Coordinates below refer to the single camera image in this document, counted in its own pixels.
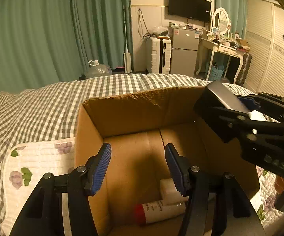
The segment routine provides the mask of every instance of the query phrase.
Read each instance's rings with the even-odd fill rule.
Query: louvered wardrobe door
[[[246,40],[250,44],[252,60],[244,87],[256,92],[267,62],[271,34],[271,3],[263,0],[247,0]]]
[[[274,6],[274,39],[272,54],[259,91],[284,97],[284,10]]]

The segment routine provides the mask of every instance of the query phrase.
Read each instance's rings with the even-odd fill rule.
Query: black tv screen
[[[207,0],[168,0],[168,14],[210,22],[211,3]]]

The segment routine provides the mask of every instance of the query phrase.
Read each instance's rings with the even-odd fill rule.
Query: red bottle cap
[[[135,206],[135,221],[139,224],[139,225],[144,225],[146,224],[146,218],[145,218],[145,214],[144,214],[144,209],[142,204],[137,204]]]

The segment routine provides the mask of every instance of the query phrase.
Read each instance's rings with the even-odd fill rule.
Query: table leg
[[[202,67],[202,53],[203,53],[203,45],[200,45],[199,47],[199,68],[198,71],[196,72],[196,75],[198,75],[201,71],[201,67]]]
[[[230,62],[231,62],[231,56],[228,57],[228,62],[227,62],[227,66],[226,66],[226,69],[225,69],[224,77],[226,77],[228,66],[230,65]]]
[[[213,57],[214,57],[214,47],[213,47],[212,54],[211,54],[211,59],[210,59],[210,64],[209,64],[209,70],[208,70],[207,78],[205,79],[206,81],[209,79],[209,76],[210,76],[212,62],[213,62]]]
[[[244,61],[244,59],[243,59],[243,57],[241,57],[240,60],[239,60],[239,68],[237,69],[237,72],[236,72],[235,77],[234,77],[234,81],[233,81],[234,84],[236,84],[236,78],[237,78],[240,70],[242,69],[243,61]]]

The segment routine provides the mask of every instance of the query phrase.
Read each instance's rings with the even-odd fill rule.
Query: green curtain
[[[128,49],[132,52],[130,0],[71,0],[76,42],[84,67],[89,60],[98,60],[112,69],[123,67],[123,4]]]
[[[0,91],[73,81],[82,73],[69,0],[0,0]]]
[[[77,80],[89,60],[123,67],[130,0],[0,0],[0,92]]]
[[[231,18],[231,33],[245,37],[247,0],[215,0],[216,8],[224,8]]]

